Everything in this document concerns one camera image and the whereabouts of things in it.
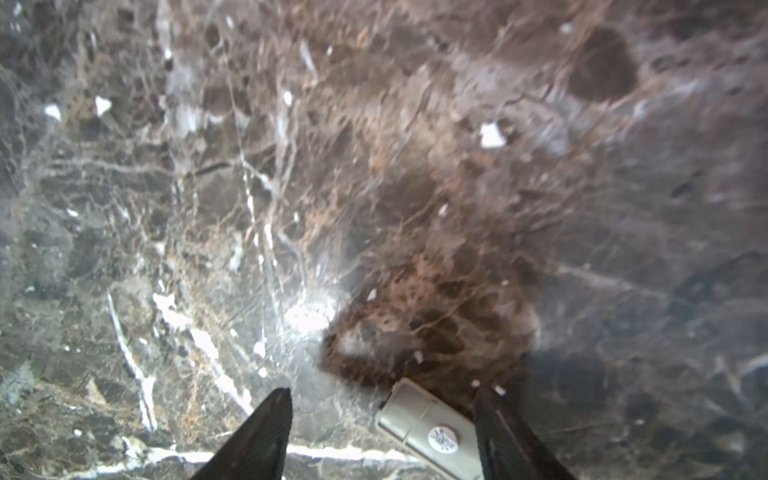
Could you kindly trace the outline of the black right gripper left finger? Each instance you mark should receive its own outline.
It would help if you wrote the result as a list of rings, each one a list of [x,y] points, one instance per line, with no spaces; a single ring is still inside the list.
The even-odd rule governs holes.
[[[280,480],[292,420],[290,389],[273,390],[191,480]]]

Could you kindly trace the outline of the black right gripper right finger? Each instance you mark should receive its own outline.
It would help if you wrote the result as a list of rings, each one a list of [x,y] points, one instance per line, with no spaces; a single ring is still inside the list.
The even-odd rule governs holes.
[[[474,424],[485,480],[576,479],[497,392],[477,394]]]

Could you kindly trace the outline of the grey remote control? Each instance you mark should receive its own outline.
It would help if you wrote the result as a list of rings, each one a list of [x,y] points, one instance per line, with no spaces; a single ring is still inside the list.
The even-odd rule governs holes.
[[[394,384],[375,425],[447,479],[483,477],[474,423],[408,378]]]

